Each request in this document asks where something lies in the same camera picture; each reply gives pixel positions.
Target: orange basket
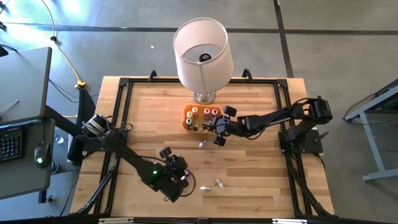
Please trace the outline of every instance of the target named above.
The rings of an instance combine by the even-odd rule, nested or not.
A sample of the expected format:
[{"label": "orange basket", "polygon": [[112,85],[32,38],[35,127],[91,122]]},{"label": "orange basket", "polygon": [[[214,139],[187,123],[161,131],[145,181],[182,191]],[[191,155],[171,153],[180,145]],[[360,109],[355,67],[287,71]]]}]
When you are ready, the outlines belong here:
[{"label": "orange basket", "polygon": [[[198,108],[198,114],[197,117],[192,119],[193,120],[193,129],[189,129],[187,124],[185,123],[185,120],[187,119],[187,112],[192,111],[193,107]],[[205,109],[208,108],[210,110],[210,117],[211,117],[211,111],[216,109],[218,111],[217,116],[221,116],[224,112],[219,106],[212,106],[212,105],[187,105],[184,108],[184,113],[182,115],[182,127],[186,129],[187,131],[190,131],[192,133],[204,133],[203,132],[203,126],[201,125],[202,123],[211,123],[212,121],[209,119],[208,121],[204,121],[204,115],[205,115]]]}]

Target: black metal frame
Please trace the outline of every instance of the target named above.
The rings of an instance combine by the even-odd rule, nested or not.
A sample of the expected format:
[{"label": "black metal frame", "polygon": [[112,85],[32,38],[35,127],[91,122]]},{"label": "black metal frame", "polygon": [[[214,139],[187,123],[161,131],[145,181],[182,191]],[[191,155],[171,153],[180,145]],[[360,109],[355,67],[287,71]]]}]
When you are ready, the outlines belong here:
[{"label": "black metal frame", "polygon": [[[149,78],[120,78],[119,86],[118,86],[119,87],[118,93],[116,95],[116,101],[115,101],[115,106],[114,106],[114,111],[113,111],[112,125],[114,125],[114,126],[116,125],[116,121],[117,121],[118,113],[119,113],[119,109],[120,109],[120,104],[121,104],[121,97],[122,97],[122,93],[123,93],[123,90],[125,89],[125,87],[127,87],[127,97],[126,97],[126,101],[124,102],[124,111],[123,111],[123,115],[122,115],[122,121],[121,121],[120,128],[126,127],[127,114],[128,114],[129,106],[130,106],[132,87],[135,83],[180,83],[180,80],[177,77],[176,78],[155,78],[155,77],[157,77],[156,71],[152,71]],[[284,94],[284,98],[285,98],[284,100],[285,100],[286,106],[291,105],[288,84],[287,84],[286,79],[258,79],[258,80],[255,80],[255,79],[253,79],[249,69],[247,69],[247,68],[244,69],[242,77],[247,78],[247,79],[242,79],[242,78],[231,79],[229,83],[271,84],[271,85],[273,85],[274,90],[275,90],[275,99],[277,102],[277,109],[278,110],[282,109],[282,100],[281,100],[281,95],[280,95],[281,89]],[[285,123],[281,123],[280,128],[285,130],[286,129]],[[303,183],[306,184],[302,158],[300,157],[300,154],[296,154],[295,156],[297,157],[298,176],[302,179]],[[102,191],[109,180],[111,181],[111,185],[109,187],[108,201],[107,201],[104,213],[107,215],[110,215],[111,211],[112,211],[113,197],[114,197],[114,191],[116,188],[116,179],[118,176],[120,157],[116,155],[114,167],[112,167],[111,169],[108,168],[110,158],[111,158],[111,152],[105,152],[103,167],[102,167],[101,176],[100,176],[100,183],[99,183],[99,186],[101,187],[101,189],[100,188],[97,189],[97,191],[95,193],[95,195],[98,196],[98,199],[96,199],[95,206],[94,206],[95,214],[100,213],[102,196],[103,196]],[[292,162],[290,154],[286,154],[285,158],[286,158],[287,164]],[[290,191],[292,194],[292,203],[293,203],[295,217],[297,215],[303,215],[303,213],[301,212],[301,209],[299,207],[299,199],[297,197],[297,189],[296,189],[296,185],[295,185],[295,179],[292,177],[292,175],[290,174],[289,171],[287,172],[287,174],[289,177]],[[312,215],[312,208],[310,205],[310,201],[304,193],[303,193],[303,198],[304,198],[304,202],[305,202],[305,214]],[[156,219],[178,220],[176,218],[156,218]],[[222,219],[222,220],[231,221],[231,220],[237,220],[237,219],[232,218],[232,219]],[[256,222],[256,220],[258,220],[259,222],[264,222],[264,221],[269,221],[270,219],[269,218],[266,218],[266,219],[250,219],[250,218],[247,219],[247,218],[245,218],[242,220],[243,220],[243,222],[251,222],[251,221]]]}]

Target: orange container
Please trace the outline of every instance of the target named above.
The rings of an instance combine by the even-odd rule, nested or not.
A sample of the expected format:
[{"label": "orange container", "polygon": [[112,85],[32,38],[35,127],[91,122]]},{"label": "orange container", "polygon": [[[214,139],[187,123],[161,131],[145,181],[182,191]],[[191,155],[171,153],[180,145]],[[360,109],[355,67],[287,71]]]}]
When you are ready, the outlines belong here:
[{"label": "orange container", "polygon": [[211,111],[213,109],[216,109],[218,111],[217,116],[222,115],[224,112],[223,110],[219,107],[219,106],[214,106],[214,105],[187,105],[184,108],[184,113],[182,115],[182,126],[184,129],[193,132],[193,133],[203,133],[202,131],[194,131],[194,130],[189,130],[187,124],[185,123],[185,120],[187,119],[187,112],[191,111],[192,112],[192,108],[196,107],[198,108],[198,113],[197,113],[197,117],[194,115],[194,119],[193,119],[193,127],[195,128],[197,126],[198,130],[201,130],[202,128],[202,123],[206,122],[203,120],[204,114],[205,114],[205,109],[208,108],[210,110],[210,116],[211,116]]}]

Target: computer mouse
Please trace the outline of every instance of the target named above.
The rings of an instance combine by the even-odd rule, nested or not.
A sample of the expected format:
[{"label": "computer mouse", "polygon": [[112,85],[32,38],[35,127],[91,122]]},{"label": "computer mouse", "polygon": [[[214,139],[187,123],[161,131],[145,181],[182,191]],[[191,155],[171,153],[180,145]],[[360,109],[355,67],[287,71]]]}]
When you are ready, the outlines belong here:
[{"label": "computer mouse", "polygon": [[35,163],[41,169],[51,164],[50,143],[48,141],[41,141],[35,147]]}]

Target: table lamp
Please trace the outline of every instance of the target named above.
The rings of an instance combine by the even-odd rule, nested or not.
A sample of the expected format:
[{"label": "table lamp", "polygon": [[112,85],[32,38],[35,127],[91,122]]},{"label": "table lamp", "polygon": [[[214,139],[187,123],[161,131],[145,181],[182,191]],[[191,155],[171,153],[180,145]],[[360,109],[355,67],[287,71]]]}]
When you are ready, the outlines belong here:
[{"label": "table lamp", "polygon": [[[219,52],[207,53],[207,47],[217,47]],[[199,57],[193,60],[186,57],[190,51],[198,52],[198,49],[201,49]],[[228,84],[234,71],[225,27],[210,18],[192,19],[175,33],[174,52],[181,83],[193,91],[197,103],[212,103],[216,91]]]}]

